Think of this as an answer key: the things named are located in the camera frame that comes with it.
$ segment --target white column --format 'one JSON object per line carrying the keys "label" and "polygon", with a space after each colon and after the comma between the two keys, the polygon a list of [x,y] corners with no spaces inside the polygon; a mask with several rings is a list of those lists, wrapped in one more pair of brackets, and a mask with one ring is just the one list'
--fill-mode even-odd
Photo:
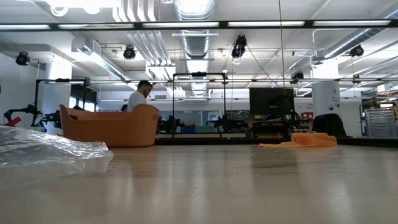
{"label": "white column", "polygon": [[[45,66],[45,79],[72,78],[72,65],[70,62],[59,60],[48,63]],[[41,84],[43,90],[43,114],[54,113],[60,109],[60,105],[69,106],[69,84]],[[47,133],[62,134],[62,130],[55,128],[53,124],[47,124]]]}
{"label": "white column", "polygon": [[[339,78],[337,59],[323,61],[312,68],[313,78]],[[319,82],[312,84],[314,116],[335,113],[341,116],[340,89],[338,82]]]}

